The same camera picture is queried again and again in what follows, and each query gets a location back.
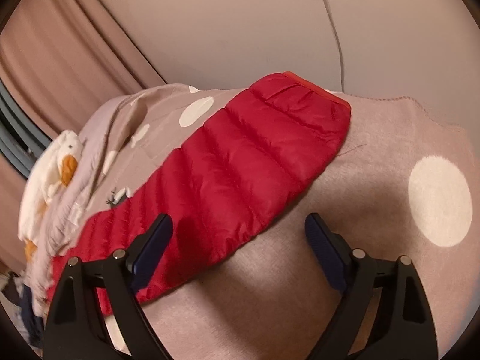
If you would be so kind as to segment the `red puffer jacket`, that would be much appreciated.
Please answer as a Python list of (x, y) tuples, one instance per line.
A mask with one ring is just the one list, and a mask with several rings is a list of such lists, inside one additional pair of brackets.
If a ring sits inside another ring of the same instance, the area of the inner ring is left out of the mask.
[(72, 244), (50, 264), (52, 295), (72, 257), (101, 260), (124, 249), (162, 214), (172, 220), (154, 247), (139, 302), (154, 301), (223, 262), (266, 230), (326, 169), (350, 127), (348, 102), (290, 72), (249, 88), (196, 92), (164, 85), (128, 97), (105, 155), (124, 198), (91, 200)]

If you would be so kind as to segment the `navy blue garment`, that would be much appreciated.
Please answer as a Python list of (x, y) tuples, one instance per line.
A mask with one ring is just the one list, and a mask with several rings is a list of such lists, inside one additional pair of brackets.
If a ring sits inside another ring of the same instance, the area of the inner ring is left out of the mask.
[(32, 290), (23, 285), (22, 296), (19, 302), (20, 316), (28, 334), (28, 342), (32, 347), (43, 349), (44, 343), (44, 320), (34, 314), (32, 308)]

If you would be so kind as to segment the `polka dot bed sheet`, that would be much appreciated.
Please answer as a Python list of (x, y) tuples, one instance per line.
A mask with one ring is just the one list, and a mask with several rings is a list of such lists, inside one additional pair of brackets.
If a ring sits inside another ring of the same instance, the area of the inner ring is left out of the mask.
[[(411, 257), (425, 285), (439, 351), (465, 330), (479, 303), (479, 160), (469, 134), (443, 124), (410, 97), (318, 94), (290, 86), (294, 122), (270, 120), (239, 89), (165, 85), (124, 101), (119, 148), (108, 148), (73, 247), (85, 261), (105, 258), (142, 233), (157, 213), (179, 233), (138, 299), (175, 359), (299, 359), (339, 303), (314, 258), (304, 220), (316, 212), (349, 245), (377, 258)], [(247, 165), (222, 185), (221, 144), (237, 155), (224, 127), (207, 121), (237, 99), (267, 137), (292, 136), (291, 149), (316, 164), (326, 146), (298, 135), (302, 122), (322, 133), (350, 120), (333, 161), (290, 200), (293, 175), (274, 172), (265, 142), (249, 142)]]

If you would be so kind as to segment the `white goose plush toy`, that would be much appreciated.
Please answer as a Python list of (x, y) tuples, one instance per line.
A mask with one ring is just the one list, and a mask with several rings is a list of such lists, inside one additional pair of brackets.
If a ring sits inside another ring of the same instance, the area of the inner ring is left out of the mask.
[(35, 162), (19, 208), (18, 238), (24, 242), (27, 262), (38, 247), (40, 226), (55, 194), (67, 187), (80, 162), (83, 144), (71, 131), (61, 132)]

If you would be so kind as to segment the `lilac duvet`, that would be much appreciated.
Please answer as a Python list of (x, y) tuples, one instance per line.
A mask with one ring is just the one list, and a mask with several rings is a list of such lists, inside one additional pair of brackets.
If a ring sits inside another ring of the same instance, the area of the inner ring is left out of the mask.
[(32, 308), (42, 317), (47, 308), (47, 290), (53, 285), (51, 264), (55, 255), (69, 245), (79, 228), (80, 217), (102, 173), (109, 135), (127, 96), (103, 104), (89, 119), (80, 133), (83, 144), (76, 172), (67, 187), (53, 197), (43, 216), (37, 249), (28, 262), (25, 283), (32, 290)]

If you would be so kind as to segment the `blue curtain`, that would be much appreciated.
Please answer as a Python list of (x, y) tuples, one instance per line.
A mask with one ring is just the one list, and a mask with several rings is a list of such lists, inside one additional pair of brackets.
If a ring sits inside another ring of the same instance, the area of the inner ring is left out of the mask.
[(1, 155), (27, 179), (52, 139), (26, 115), (3, 82), (0, 107)]

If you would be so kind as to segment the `pink curtain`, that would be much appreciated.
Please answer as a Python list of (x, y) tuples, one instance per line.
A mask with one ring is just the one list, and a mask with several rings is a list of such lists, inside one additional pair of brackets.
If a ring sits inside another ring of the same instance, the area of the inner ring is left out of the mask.
[[(1, 22), (1, 82), (51, 139), (81, 130), (106, 101), (164, 81), (100, 0), (16, 0)], [(15, 272), (25, 265), (26, 180), (1, 155), (1, 263)]]

